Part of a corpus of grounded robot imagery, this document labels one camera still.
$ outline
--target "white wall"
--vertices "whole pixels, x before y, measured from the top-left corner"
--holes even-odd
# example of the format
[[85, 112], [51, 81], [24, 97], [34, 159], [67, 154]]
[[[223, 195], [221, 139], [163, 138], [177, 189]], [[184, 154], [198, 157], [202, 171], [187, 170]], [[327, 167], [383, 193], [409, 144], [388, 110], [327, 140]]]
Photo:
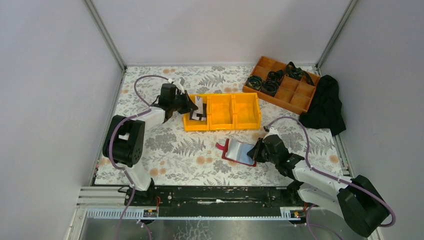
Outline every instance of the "white wall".
[[128, 65], [315, 63], [349, 0], [94, 0]]
[[82, 0], [0, 11], [0, 239], [62, 239], [120, 70]]
[[423, 12], [422, 0], [360, 1], [322, 67], [340, 84], [355, 174], [396, 213], [384, 240], [423, 238]]

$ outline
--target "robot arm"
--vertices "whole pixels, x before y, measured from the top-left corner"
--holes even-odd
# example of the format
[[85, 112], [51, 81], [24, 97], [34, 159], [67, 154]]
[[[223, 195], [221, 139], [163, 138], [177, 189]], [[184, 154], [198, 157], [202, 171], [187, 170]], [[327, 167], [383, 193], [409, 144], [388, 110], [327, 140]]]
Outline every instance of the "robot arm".
[[305, 158], [289, 150], [278, 136], [274, 127], [265, 128], [268, 134], [259, 138], [254, 148], [247, 153], [253, 160], [275, 164], [275, 168], [285, 177], [293, 179], [288, 186], [296, 191], [297, 195], [306, 203], [313, 203], [328, 209], [342, 217], [347, 225], [363, 237], [371, 233], [389, 216], [389, 211], [378, 201], [357, 190], [356, 188], [340, 182], [345, 180], [370, 191], [380, 199], [381, 196], [364, 176], [350, 178], [325, 169], [319, 169], [326, 175], [334, 176], [334, 180], [313, 171]]
[[144, 165], [137, 164], [143, 154], [145, 132], [168, 121], [175, 111], [185, 114], [198, 109], [184, 90], [180, 79], [170, 79], [168, 83], [162, 84], [158, 102], [151, 105], [150, 112], [124, 122], [114, 139], [111, 139], [114, 129], [126, 117], [115, 115], [110, 123], [102, 148], [103, 155], [109, 158], [109, 145], [112, 140], [114, 162], [118, 167], [125, 168], [134, 182], [135, 190], [141, 195], [148, 195], [147, 191], [153, 185]]

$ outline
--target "fern leaf pattern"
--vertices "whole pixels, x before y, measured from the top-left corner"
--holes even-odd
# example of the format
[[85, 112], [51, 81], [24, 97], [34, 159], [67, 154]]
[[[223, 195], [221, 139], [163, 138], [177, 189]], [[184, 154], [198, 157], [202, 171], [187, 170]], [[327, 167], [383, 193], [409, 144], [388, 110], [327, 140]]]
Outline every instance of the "fern leaf pattern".
[[[148, 107], [134, 92], [134, 82], [145, 75], [166, 78], [184, 78], [184, 89], [189, 94], [239, 93], [253, 70], [252, 66], [134, 66], [128, 67], [114, 115], [131, 116]], [[138, 93], [152, 103], [160, 94], [162, 81], [155, 77], [137, 83]], [[261, 125], [267, 125], [280, 116], [299, 116], [264, 100], [259, 100]], [[305, 156], [306, 138], [300, 126], [291, 119], [273, 124], [290, 152]], [[333, 137], [329, 129], [306, 129], [310, 140], [309, 160], [316, 167], [341, 173]], [[215, 147], [226, 139], [235, 139], [254, 145], [266, 132], [257, 130], [185, 131], [183, 117], [174, 113], [167, 122], [145, 132], [142, 157], [138, 164], [144, 167], [157, 185], [186, 186], [287, 186], [291, 179], [282, 176], [269, 162], [250, 167], [222, 159], [222, 151]], [[107, 158], [100, 158], [94, 179], [99, 185], [128, 185], [122, 171], [113, 168]]]

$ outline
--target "silver metal base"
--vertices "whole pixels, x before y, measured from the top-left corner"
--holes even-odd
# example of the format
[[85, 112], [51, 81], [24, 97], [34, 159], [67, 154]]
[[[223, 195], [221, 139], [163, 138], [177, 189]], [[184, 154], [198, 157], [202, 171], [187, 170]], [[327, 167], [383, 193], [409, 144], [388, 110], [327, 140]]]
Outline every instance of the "silver metal base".
[[[344, 240], [363, 240], [344, 221], [332, 212], [312, 210], [311, 221], [324, 223], [337, 231]], [[80, 235], [81, 240], [114, 240], [117, 219], [86, 218]], [[162, 220], [148, 225], [155, 240], [313, 240], [306, 226], [284, 220]], [[332, 233], [320, 228], [313, 229], [318, 239], [336, 240]], [[125, 219], [119, 230], [119, 239], [149, 239], [145, 227], [136, 220]]]

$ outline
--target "yellow plastic storage bin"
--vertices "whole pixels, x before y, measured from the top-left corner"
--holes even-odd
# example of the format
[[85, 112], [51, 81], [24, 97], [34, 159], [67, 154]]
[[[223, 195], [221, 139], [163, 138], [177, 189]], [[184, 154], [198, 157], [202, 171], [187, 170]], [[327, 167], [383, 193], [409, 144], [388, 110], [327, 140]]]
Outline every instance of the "yellow plastic storage bin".
[[183, 116], [186, 131], [241, 130], [261, 127], [261, 110], [258, 95], [253, 93], [229, 94], [191, 94], [203, 98], [206, 103], [206, 121], [189, 120], [189, 114]]

